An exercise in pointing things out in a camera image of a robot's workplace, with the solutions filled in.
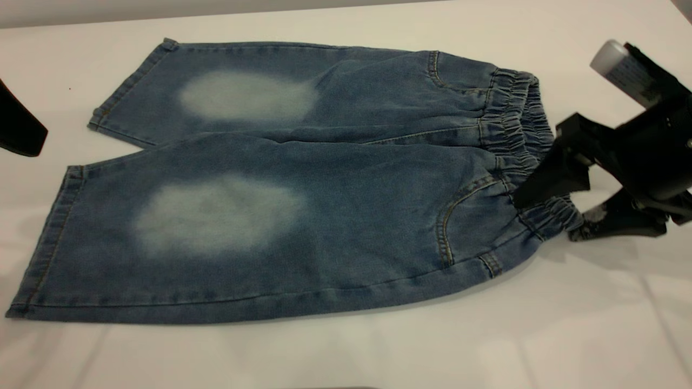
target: white surface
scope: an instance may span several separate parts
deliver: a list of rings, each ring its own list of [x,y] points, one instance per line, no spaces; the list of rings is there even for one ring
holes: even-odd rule
[[[50,129],[0,152],[0,304],[26,268],[68,164],[135,147],[90,132],[98,106],[164,36],[439,49],[534,72],[552,125],[640,107],[589,63],[632,42],[692,86],[692,26],[666,0],[453,1],[0,30],[0,75]],[[592,170],[582,208],[617,189]],[[691,389],[692,226],[659,239],[546,243],[521,270],[396,309],[209,326],[0,320],[0,387]]]
[[[0,0],[0,28],[434,0]]]

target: elastic waistband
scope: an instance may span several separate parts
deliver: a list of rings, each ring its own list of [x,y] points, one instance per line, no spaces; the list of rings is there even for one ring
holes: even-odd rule
[[[538,167],[554,140],[540,101],[538,79],[526,72],[497,69],[480,127],[483,147],[497,156],[498,169],[513,201],[514,191]],[[583,222],[569,195],[553,197],[519,213],[542,240],[574,230]]]

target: blue denim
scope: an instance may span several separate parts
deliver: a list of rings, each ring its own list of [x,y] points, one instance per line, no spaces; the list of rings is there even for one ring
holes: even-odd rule
[[[516,210],[552,143],[537,79],[438,51],[166,39],[89,127],[7,317],[219,323],[402,305],[581,223]]]

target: faded patch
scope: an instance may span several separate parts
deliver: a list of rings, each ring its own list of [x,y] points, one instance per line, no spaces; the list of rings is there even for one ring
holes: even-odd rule
[[[134,230],[151,256],[247,252],[290,230],[303,206],[304,199],[288,188],[228,175],[161,187]]]
[[[208,120],[300,120],[318,93],[307,82],[259,73],[213,71],[190,80],[179,94],[181,105]]]

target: denim pants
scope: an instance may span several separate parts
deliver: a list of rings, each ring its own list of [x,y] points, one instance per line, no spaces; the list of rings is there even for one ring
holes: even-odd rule
[[[552,143],[537,79],[438,51],[166,39],[89,127],[7,317],[219,323],[402,305],[581,223],[516,210]]]

